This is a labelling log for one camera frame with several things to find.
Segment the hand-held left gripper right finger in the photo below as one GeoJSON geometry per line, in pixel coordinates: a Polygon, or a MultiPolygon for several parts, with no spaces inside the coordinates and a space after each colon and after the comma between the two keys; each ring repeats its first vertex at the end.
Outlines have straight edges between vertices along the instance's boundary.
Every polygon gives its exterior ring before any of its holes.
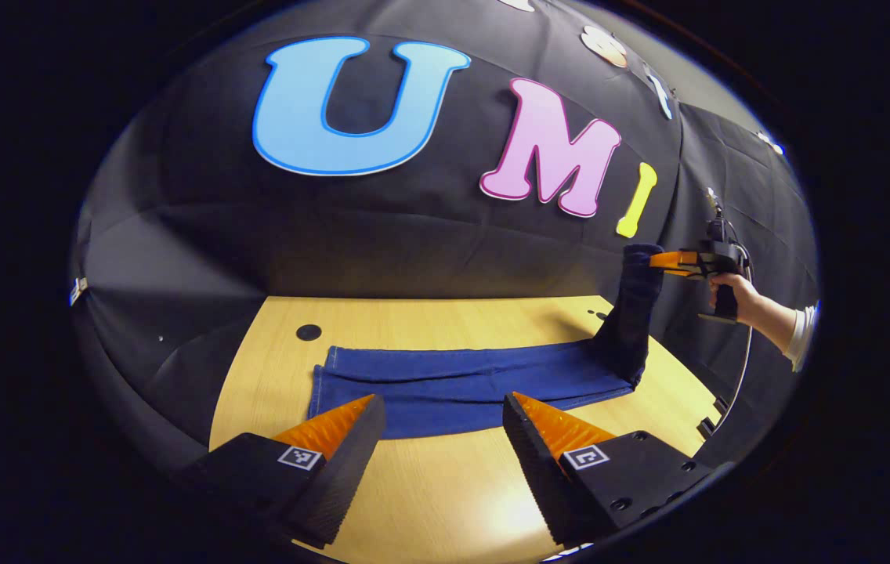
{"type": "Polygon", "coordinates": [[[615,436],[565,411],[506,394],[503,428],[553,542],[573,548],[674,509],[730,474],[647,431],[615,436]]]}

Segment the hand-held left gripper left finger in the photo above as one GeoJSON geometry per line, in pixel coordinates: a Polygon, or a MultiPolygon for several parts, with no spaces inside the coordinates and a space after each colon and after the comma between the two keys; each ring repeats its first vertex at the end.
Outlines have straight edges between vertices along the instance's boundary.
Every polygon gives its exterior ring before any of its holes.
{"type": "Polygon", "coordinates": [[[323,549],[335,541],[384,429],[384,400],[367,394],[273,438],[241,433],[181,468],[177,482],[256,534],[323,549]]]}

